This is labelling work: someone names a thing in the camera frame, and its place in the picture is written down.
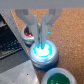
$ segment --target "brown table surface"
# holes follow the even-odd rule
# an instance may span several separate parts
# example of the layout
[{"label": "brown table surface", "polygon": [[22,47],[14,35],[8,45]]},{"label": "brown table surface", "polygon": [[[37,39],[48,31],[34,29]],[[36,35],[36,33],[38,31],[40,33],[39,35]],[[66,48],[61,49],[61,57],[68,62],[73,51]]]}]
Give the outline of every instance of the brown table surface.
[{"label": "brown table surface", "polygon": [[[41,22],[42,15],[48,9],[32,9]],[[25,25],[12,10],[19,31]],[[70,71],[78,84],[84,84],[84,9],[63,9],[62,15],[55,21],[51,33],[47,38],[53,41],[59,51],[57,67]],[[36,69],[36,74],[41,82],[46,71]]]}]

